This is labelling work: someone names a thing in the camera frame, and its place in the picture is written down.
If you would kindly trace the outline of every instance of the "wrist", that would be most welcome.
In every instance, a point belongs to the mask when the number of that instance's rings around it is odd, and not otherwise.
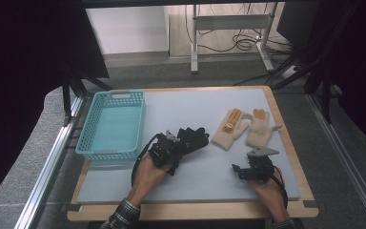
[[[139,207],[148,193],[149,191],[145,191],[144,189],[140,189],[134,185],[127,196],[127,200],[134,206]]]
[[[279,204],[276,207],[270,207],[269,211],[272,214],[274,222],[282,222],[291,219],[290,214],[282,204]]]

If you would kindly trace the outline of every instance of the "orange-dotted glove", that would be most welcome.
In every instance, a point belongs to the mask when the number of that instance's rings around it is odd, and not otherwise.
[[[281,128],[282,125],[269,127],[270,114],[263,109],[254,109],[254,115],[248,114],[252,121],[249,135],[246,138],[246,143],[250,146],[266,147],[272,137],[272,133]]]
[[[216,134],[213,136],[212,143],[228,151],[234,141],[249,127],[249,123],[247,122],[240,125],[242,116],[243,112],[239,109],[228,111]]]

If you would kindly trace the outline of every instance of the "basket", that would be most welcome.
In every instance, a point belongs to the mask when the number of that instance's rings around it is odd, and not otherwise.
[[[88,160],[135,160],[144,116],[142,91],[96,93],[75,152]]]

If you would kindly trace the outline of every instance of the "person's left hand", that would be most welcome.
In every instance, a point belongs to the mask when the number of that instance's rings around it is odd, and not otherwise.
[[[153,159],[147,152],[139,162],[127,200],[133,205],[139,206],[145,196],[159,184],[171,167],[172,165],[156,167],[153,164]]]

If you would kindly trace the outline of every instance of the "metal rod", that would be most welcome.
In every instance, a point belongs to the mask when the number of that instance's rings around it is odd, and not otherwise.
[[[72,115],[75,116],[82,104],[81,98],[76,98],[73,101],[72,104]],[[61,156],[61,153],[63,152],[67,139],[69,135],[71,134],[72,126],[75,122],[75,118],[72,119],[71,123],[66,126],[62,127],[57,139],[54,142],[54,145],[51,148],[50,154],[46,160],[46,163],[44,164],[44,167],[40,173],[40,176],[38,177],[31,194],[29,196],[28,201],[25,204],[25,207],[23,208],[23,211],[19,217],[19,220],[17,221],[14,228],[20,229],[20,228],[29,228],[31,226],[31,223],[34,219],[34,216],[36,215],[36,212],[38,210],[38,207],[40,206],[41,199],[43,198],[47,187],[49,186],[52,174],[54,173],[55,167],[58,163],[59,157]]]
[[[322,126],[323,131],[331,141],[332,146],[334,147],[341,164],[343,165],[347,175],[349,176],[349,179],[355,186],[358,195],[360,196],[364,206],[366,207],[366,182],[364,181],[357,167],[353,163],[353,160],[350,158],[349,153],[347,152],[346,148],[338,137],[336,130],[331,124],[326,121],[325,117],[321,114],[319,102],[316,101],[316,98],[312,98],[309,94],[306,94],[306,96],[313,110],[315,111],[315,115],[320,125]]]

